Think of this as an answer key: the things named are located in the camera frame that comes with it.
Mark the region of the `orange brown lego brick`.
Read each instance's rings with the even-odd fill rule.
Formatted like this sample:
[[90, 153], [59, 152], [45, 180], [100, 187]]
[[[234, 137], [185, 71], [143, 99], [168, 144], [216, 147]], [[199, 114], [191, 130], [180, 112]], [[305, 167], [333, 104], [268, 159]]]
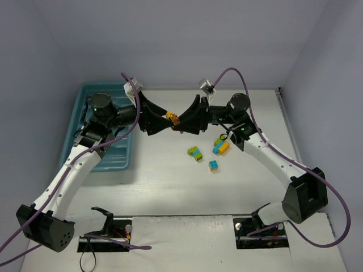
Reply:
[[172, 125], [172, 130], [175, 130], [175, 126], [176, 125], [178, 125], [179, 124], [179, 118], [178, 117], [171, 117], [171, 121], [172, 121], [172, 123], [173, 123], [173, 125]]

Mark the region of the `yellow striped lego piece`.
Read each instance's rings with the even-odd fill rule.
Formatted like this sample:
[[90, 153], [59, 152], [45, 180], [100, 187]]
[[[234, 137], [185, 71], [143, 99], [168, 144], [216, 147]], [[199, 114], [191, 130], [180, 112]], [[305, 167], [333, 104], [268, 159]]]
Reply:
[[172, 112], [167, 112], [166, 113], [166, 118], [173, 121], [176, 118], [176, 115]]

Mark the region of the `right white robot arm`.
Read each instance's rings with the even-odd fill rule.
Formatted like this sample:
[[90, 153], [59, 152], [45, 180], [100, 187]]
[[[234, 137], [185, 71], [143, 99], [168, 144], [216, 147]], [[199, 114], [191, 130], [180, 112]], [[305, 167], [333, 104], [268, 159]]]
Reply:
[[226, 106], [212, 106], [206, 97], [197, 95], [192, 105], [179, 116], [177, 131], [199, 134], [209, 124], [225, 126], [233, 144], [241, 151], [262, 163], [286, 190], [280, 202], [268, 203], [252, 213], [260, 227], [290, 220], [300, 224], [327, 206], [327, 187], [322, 182], [325, 175], [318, 167], [308, 169], [294, 165], [267, 137], [258, 130], [247, 113], [250, 99], [243, 93], [232, 96]]

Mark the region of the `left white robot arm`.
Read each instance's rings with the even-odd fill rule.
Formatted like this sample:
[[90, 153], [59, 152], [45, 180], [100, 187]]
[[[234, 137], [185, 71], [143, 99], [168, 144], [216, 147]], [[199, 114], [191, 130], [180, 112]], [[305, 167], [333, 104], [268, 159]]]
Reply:
[[118, 131], [129, 126], [153, 135], [172, 126], [167, 111], [138, 91], [132, 105], [116, 108], [111, 96], [99, 92], [88, 97], [92, 115], [76, 137], [65, 163], [47, 189], [29, 206], [21, 205], [16, 218], [25, 237], [55, 252], [63, 251], [74, 236], [89, 230], [66, 220], [71, 201], [92, 169], [104, 158]]

